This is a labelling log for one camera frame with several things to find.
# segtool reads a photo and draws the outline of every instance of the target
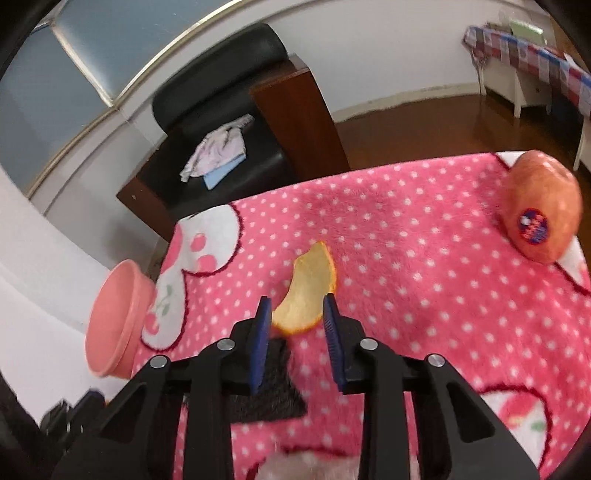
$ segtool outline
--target white wall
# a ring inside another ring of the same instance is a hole
[[[497,0],[323,0],[268,23],[307,63],[336,112],[401,92],[478,82],[462,38],[469,25],[499,21],[501,12],[550,25],[544,15]]]
[[[131,258],[145,269],[154,252],[158,235],[116,198],[151,149],[152,144],[121,118],[119,128],[47,209],[47,219],[60,232],[107,268]]]
[[[112,398],[125,384],[93,377],[84,334],[41,310],[3,278],[0,305],[0,371],[37,421],[62,398],[75,403],[91,387]]]
[[[122,386],[93,378],[84,331],[108,270],[31,205],[0,169],[0,371],[36,418],[91,386],[112,397]]]
[[[44,219],[1,169],[0,225],[0,277],[84,332],[108,270]]]
[[[158,87],[225,37],[265,21],[308,64],[329,111],[340,118],[352,106],[404,92],[476,85],[463,35],[469,25],[504,18],[535,23],[554,43],[550,19],[533,0],[261,0],[170,55],[120,110],[157,144],[165,136],[151,112]]]

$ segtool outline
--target blue cloth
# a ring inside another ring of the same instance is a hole
[[[234,168],[236,168],[243,160],[246,158],[246,154],[241,153],[237,157],[230,160],[228,163],[222,165],[221,167],[212,170],[211,172],[206,173],[203,176],[203,181],[205,182],[205,186],[208,190],[211,190],[215,187],[218,183],[222,181],[222,179],[228,175]]]

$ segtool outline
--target orange peel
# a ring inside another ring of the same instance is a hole
[[[326,244],[316,242],[295,259],[290,288],[273,311],[273,325],[285,335],[310,330],[322,319],[325,295],[335,290],[335,262]]]

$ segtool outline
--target pink bowl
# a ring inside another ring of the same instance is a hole
[[[155,285],[133,260],[124,260],[100,288],[86,332],[86,361],[98,377],[131,378]]]

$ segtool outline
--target metal screw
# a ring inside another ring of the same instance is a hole
[[[364,338],[359,342],[359,346],[363,350],[375,350],[378,347],[378,343],[373,338]]]
[[[428,362],[434,367],[442,367],[445,365],[445,359],[438,353],[433,353],[427,357]]]
[[[231,338],[222,338],[217,343],[217,348],[220,349],[222,352],[227,352],[228,350],[232,350],[236,346],[236,342]]]
[[[168,358],[164,355],[156,355],[150,359],[150,366],[152,368],[162,368],[168,363]]]

